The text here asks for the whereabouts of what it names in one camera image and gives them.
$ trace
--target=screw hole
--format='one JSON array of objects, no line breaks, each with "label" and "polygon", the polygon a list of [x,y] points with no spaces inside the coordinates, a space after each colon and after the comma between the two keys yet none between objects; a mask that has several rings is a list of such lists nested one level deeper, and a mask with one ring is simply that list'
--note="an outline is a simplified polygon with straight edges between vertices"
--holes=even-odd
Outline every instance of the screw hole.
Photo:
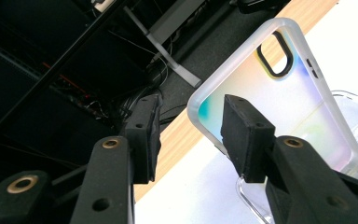
[{"label": "screw hole", "polygon": [[98,199],[92,204],[92,209],[96,212],[102,212],[110,206],[109,200],[105,198]]},{"label": "screw hole", "polygon": [[113,147],[117,147],[117,145],[118,145],[118,140],[116,139],[107,140],[103,143],[104,148],[113,148]]},{"label": "screw hole", "polygon": [[16,188],[22,189],[27,187],[28,185],[31,184],[31,180],[29,179],[23,179],[22,181],[20,181],[19,183],[17,183],[15,186]]},{"label": "screw hole", "polygon": [[34,187],[37,183],[37,175],[25,175],[13,181],[7,186],[7,192],[11,194],[23,193]]},{"label": "screw hole", "polygon": [[293,139],[293,138],[288,138],[288,139],[284,140],[284,143],[289,147],[303,147],[304,146],[301,141]]}]

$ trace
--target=black cable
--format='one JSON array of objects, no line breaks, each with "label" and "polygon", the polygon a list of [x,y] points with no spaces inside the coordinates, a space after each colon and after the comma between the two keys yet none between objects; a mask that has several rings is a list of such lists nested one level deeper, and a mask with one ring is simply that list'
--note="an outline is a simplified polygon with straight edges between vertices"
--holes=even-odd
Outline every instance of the black cable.
[{"label": "black cable", "polygon": [[166,119],[162,119],[159,121],[159,125],[163,125],[163,124],[167,124],[167,123],[171,123],[173,122],[174,119],[176,119],[178,116],[175,115],[175,116],[172,116],[172,117],[168,117]]},{"label": "black cable", "polygon": [[156,90],[159,92],[159,95],[161,96],[161,100],[164,100],[164,93],[162,93],[162,90],[159,88],[156,88]]},{"label": "black cable", "polygon": [[[138,45],[138,44],[135,44],[134,42],[130,41],[129,39],[126,39],[126,38],[124,38],[123,36],[118,35],[118,34],[116,34],[115,32],[113,32],[113,31],[111,31],[111,30],[108,30],[108,32],[109,32],[111,35],[114,35],[114,36],[120,38],[121,40],[124,40],[124,41],[126,41],[126,42],[132,44],[133,46],[135,46],[135,47],[137,47],[137,48],[139,48],[139,49],[142,49],[142,50],[144,50],[144,51],[146,51],[146,52],[148,52],[148,53],[151,53],[151,54],[153,54],[153,55],[156,55],[156,54],[157,54],[157,53],[153,52],[153,51],[150,50],[150,49],[146,49],[146,48],[144,48],[144,47],[142,47],[142,46],[140,46],[140,45]],[[165,68],[164,68],[162,71],[160,70],[159,65],[154,65],[156,62],[158,62],[158,60],[160,60],[161,62],[163,62],[164,65],[165,65]],[[160,84],[159,84],[159,86],[161,86],[161,85],[164,83],[164,81],[168,78],[168,70],[169,70],[169,67],[168,67],[167,63],[164,61],[164,59],[161,58],[161,56],[158,57],[158,60],[155,60],[155,61],[151,62],[150,64],[148,64],[148,65],[146,66],[146,68],[147,68],[148,66],[150,66],[150,65],[153,65],[153,66],[157,66],[157,67],[158,67],[158,70],[160,71],[160,73],[159,73],[159,75],[160,75]],[[165,74],[165,78],[163,79],[162,76],[163,76],[164,74],[162,74],[162,73],[164,72],[165,69],[167,69],[167,72],[166,72],[166,74]]]},{"label": "black cable", "polygon": [[158,8],[158,11],[161,13],[161,15],[163,15],[164,13],[162,12],[161,8],[159,7],[159,5],[157,4],[156,0],[153,0],[153,2],[155,3],[156,7]]},{"label": "black cable", "polygon": [[16,150],[16,151],[26,153],[26,154],[29,154],[29,155],[32,155],[32,156],[52,160],[52,161],[55,161],[55,162],[61,164],[62,166],[65,166],[65,167],[69,168],[69,169],[74,169],[74,168],[77,168],[77,167],[81,166],[81,165],[73,163],[71,161],[65,161],[65,160],[61,160],[61,159],[58,159],[58,158],[50,157],[49,155],[47,155],[45,153],[42,153],[41,151],[38,151],[38,150],[33,149],[33,148],[30,148],[33,151],[33,152],[30,152],[30,151],[27,151],[27,150],[24,150],[24,149],[19,149],[17,147],[13,147],[13,146],[6,145],[6,144],[3,144],[3,143],[0,143],[0,146],[1,147],[7,147],[7,148],[10,148],[12,150]]},{"label": "black cable", "polygon": [[164,70],[161,70],[160,66],[159,65],[156,65],[156,67],[158,68],[159,70],[159,84],[158,86],[160,87],[162,85],[162,83],[164,82],[164,78],[162,77],[164,74],[163,74],[163,71]]},{"label": "black cable", "polygon": [[177,105],[177,106],[175,106],[175,107],[173,107],[173,108],[171,108],[171,109],[165,111],[164,113],[161,113],[160,116],[162,116],[162,115],[164,115],[164,114],[166,114],[166,113],[168,113],[168,112],[170,112],[170,111],[172,111],[172,110],[174,110],[174,109],[176,109],[176,108],[182,107],[182,106],[187,106],[187,105]]}]

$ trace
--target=black metal frame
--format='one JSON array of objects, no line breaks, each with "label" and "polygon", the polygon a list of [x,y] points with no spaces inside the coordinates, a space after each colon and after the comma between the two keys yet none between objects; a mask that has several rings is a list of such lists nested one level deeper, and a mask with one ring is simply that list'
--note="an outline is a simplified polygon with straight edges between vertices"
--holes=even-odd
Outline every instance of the black metal frame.
[{"label": "black metal frame", "polygon": [[129,0],[117,0],[102,13],[95,22],[81,35],[77,41],[53,64],[39,81],[4,115],[0,120],[0,134],[21,114],[21,112],[37,96],[39,96],[54,80],[57,79],[61,70],[74,58],[74,56],[96,36],[106,28],[118,12],[126,6]]},{"label": "black metal frame", "polygon": [[0,223],[133,223],[133,184],[156,175],[161,106],[158,95],[140,99],[123,136],[98,141],[87,166],[53,181],[43,171],[6,178]]}]

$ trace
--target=wooden table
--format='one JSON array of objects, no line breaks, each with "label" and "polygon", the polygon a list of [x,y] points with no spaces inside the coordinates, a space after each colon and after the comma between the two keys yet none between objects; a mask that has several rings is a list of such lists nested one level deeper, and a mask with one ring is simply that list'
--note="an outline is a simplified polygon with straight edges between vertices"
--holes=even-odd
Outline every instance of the wooden table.
[{"label": "wooden table", "polygon": [[[306,34],[337,2],[338,0],[292,0],[277,17],[295,20],[303,34]],[[282,55],[274,55],[273,52],[270,55],[272,63],[282,57]],[[153,188],[199,142],[202,136],[192,125],[184,110],[161,134],[162,147],[158,155],[156,181],[148,185],[136,185],[135,200],[139,201]]]}]

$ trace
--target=brass grommet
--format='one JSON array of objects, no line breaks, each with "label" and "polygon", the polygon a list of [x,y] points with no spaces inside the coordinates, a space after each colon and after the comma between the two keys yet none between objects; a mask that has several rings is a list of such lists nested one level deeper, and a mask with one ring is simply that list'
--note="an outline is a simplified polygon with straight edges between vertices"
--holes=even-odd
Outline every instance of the brass grommet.
[{"label": "brass grommet", "polygon": [[284,139],[283,142],[289,147],[303,147],[304,146],[302,141],[297,140],[295,138],[286,138],[286,139]]},{"label": "brass grommet", "polygon": [[114,148],[117,147],[119,144],[119,141],[117,139],[109,139],[105,142],[103,142],[104,148]]},{"label": "brass grommet", "polygon": [[23,193],[31,189],[37,183],[37,175],[25,175],[13,181],[8,187],[7,192],[16,194]]}]

